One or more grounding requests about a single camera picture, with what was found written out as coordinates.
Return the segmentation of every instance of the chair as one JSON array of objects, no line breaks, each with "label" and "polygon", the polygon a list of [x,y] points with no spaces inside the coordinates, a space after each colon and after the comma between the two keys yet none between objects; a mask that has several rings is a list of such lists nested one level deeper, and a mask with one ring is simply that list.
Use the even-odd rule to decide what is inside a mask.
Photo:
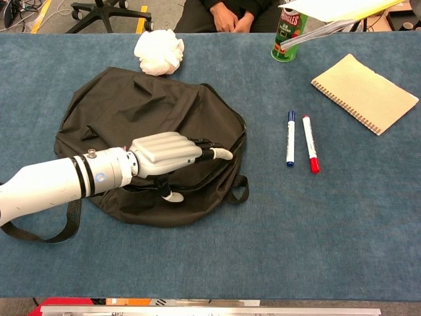
[{"label": "chair", "polygon": [[[355,32],[357,31],[357,28],[359,27],[361,21],[356,22],[353,27],[351,28],[350,32]],[[364,18],[362,20],[362,31],[363,32],[367,32],[367,18]]]},{"label": "chair", "polygon": [[421,0],[409,0],[409,4],[416,17],[421,20]]},{"label": "chair", "polygon": [[[112,33],[112,28],[110,24],[110,16],[127,16],[132,18],[144,18],[145,24],[144,28],[147,31],[153,30],[153,23],[151,21],[151,13],[143,13],[134,10],[128,10],[127,0],[95,0],[93,3],[72,3],[71,4],[73,11],[72,17],[75,20],[78,20],[79,23],[73,26],[66,33],[78,33],[83,30],[86,26],[90,25],[92,22],[101,19],[108,33]],[[88,11],[87,16],[83,16],[80,11]]]}]

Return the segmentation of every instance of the crumpled tissue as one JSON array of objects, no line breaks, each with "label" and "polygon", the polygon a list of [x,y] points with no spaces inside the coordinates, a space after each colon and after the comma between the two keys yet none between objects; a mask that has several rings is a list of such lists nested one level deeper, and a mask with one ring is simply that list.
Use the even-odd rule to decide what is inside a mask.
[{"label": "crumpled tissue", "polygon": [[183,60],[183,52],[183,40],[178,40],[170,29],[142,33],[134,48],[142,71],[153,76],[174,73]]}]

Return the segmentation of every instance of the green can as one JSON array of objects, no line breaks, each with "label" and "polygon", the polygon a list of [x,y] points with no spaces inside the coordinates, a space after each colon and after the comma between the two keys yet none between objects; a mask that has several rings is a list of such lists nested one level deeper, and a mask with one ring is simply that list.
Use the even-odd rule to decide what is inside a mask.
[{"label": "green can", "polygon": [[298,45],[285,50],[281,49],[281,43],[303,34],[306,22],[307,15],[295,10],[282,8],[278,29],[276,30],[275,44],[272,48],[273,58],[281,62],[294,60],[297,55]]}]

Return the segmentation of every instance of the yellow tape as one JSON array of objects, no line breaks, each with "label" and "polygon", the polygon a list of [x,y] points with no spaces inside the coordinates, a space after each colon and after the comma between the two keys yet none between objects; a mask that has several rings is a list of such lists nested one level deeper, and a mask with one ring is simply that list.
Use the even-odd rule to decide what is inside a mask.
[{"label": "yellow tape", "polygon": [[39,13],[34,27],[31,30],[31,34],[37,34],[39,27],[41,26],[42,20],[44,19],[45,13],[47,13],[48,7],[51,4],[51,0],[47,0],[46,4],[44,4],[44,6],[41,9],[41,12]]},{"label": "yellow tape", "polygon": [[[147,12],[147,5],[142,5],[142,7],[140,8],[140,12]],[[136,28],[136,34],[140,34],[143,32],[143,25],[145,24],[145,19],[144,18],[139,18],[138,22],[137,22],[137,28]]]}]

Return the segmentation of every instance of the person's hand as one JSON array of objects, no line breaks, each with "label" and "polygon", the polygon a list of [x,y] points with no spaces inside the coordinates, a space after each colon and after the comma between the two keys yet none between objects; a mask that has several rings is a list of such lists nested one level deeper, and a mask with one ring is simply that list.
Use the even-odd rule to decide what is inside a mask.
[{"label": "person's hand", "polygon": [[249,11],[246,11],[244,16],[238,20],[237,25],[234,28],[234,33],[250,33],[250,28],[255,20],[254,15]]},{"label": "person's hand", "polygon": [[238,17],[223,2],[218,2],[209,9],[218,32],[232,32],[238,23]]}]

